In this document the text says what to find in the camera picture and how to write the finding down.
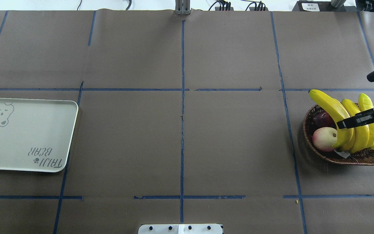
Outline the white paper tag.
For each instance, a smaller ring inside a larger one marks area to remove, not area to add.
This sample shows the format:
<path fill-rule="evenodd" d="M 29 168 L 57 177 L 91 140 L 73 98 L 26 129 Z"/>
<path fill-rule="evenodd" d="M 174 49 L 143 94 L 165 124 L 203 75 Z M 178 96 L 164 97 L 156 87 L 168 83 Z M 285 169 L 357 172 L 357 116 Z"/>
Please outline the white paper tag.
<path fill-rule="evenodd" d="M 348 157 L 351 156 L 351 154 L 349 153 L 349 151 L 338 151 L 338 150 L 334 150 L 335 153 L 337 153 L 339 156 L 341 156 L 342 158 L 344 159 L 347 159 Z"/>

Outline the dark red apple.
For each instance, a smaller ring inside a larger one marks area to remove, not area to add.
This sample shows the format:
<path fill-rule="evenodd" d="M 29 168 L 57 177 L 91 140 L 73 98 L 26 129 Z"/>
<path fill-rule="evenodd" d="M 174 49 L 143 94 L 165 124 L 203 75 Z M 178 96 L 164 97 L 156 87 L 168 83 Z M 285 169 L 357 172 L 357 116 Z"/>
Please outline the dark red apple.
<path fill-rule="evenodd" d="M 313 124 L 317 129 L 323 127 L 332 127 L 334 125 L 334 120 L 326 111 L 322 111 L 314 115 Z"/>

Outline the pink white peach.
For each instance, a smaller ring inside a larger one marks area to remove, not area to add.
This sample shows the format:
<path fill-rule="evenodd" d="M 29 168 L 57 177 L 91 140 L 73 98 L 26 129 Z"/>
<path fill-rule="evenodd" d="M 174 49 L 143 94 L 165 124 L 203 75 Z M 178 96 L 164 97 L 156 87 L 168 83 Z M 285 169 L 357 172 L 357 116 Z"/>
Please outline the pink white peach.
<path fill-rule="evenodd" d="M 331 127 L 319 128 L 313 133 L 312 141 L 317 150 L 332 152 L 337 149 L 333 146 L 337 142 L 337 130 Z"/>

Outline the metal cup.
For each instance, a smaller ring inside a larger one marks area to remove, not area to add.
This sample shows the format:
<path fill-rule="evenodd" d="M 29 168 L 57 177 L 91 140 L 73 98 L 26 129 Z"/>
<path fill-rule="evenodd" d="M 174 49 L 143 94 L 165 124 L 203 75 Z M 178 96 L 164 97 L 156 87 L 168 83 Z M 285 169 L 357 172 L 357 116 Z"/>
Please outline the metal cup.
<path fill-rule="evenodd" d="M 331 0 L 330 4 L 333 8 L 340 8 L 344 6 L 347 0 Z"/>

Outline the black labelled box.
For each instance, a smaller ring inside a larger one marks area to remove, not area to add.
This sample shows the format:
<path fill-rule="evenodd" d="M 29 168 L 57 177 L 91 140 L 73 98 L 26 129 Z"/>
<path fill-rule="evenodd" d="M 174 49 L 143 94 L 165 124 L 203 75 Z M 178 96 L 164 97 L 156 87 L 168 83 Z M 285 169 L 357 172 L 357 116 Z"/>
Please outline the black labelled box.
<path fill-rule="evenodd" d="M 357 12 L 356 6 L 335 8 L 330 1 L 297 1 L 292 12 Z"/>

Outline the cream bear tray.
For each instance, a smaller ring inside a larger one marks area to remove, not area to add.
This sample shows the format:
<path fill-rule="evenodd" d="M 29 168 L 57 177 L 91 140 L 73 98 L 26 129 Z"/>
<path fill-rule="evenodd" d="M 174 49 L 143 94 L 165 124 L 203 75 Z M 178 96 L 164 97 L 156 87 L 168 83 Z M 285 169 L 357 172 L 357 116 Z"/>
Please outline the cream bear tray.
<path fill-rule="evenodd" d="M 78 111 L 71 100 L 0 98 L 0 170 L 63 170 Z"/>

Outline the aluminium frame post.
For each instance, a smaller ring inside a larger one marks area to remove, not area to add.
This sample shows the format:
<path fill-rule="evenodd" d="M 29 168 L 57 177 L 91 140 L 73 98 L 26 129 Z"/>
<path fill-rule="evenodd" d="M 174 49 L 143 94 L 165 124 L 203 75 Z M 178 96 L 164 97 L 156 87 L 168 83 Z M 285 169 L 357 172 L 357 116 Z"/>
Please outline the aluminium frame post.
<path fill-rule="evenodd" d="M 175 0 L 175 15 L 190 15 L 191 0 Z"/>

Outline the white pedestal base plate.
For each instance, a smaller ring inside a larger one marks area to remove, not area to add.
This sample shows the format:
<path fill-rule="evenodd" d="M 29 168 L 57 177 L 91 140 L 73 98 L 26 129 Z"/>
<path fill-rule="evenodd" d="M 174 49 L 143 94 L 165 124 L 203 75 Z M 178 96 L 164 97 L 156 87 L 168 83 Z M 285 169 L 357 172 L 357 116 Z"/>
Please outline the white pedestal base plate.
<path fill-rule="evenodd" d="M 157 224 L 141 225 L 138 234 L 223 234 L 220 224 Z"/>

